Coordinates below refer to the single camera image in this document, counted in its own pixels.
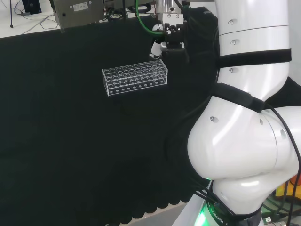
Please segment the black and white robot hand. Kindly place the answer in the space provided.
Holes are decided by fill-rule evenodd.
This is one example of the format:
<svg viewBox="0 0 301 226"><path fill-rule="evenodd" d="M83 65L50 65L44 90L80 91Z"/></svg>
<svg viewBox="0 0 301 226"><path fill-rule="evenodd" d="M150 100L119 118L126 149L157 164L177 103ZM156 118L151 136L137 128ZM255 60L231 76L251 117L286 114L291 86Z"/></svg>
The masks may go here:
<svg viewBox="0 0 301 226"><path fill-rule="evenodd" d="M159 13L158 23L152 28L153 44L150 57L159 59L164 52L182 52L185 50L185 29L187 21L183 14Z"/></svg>

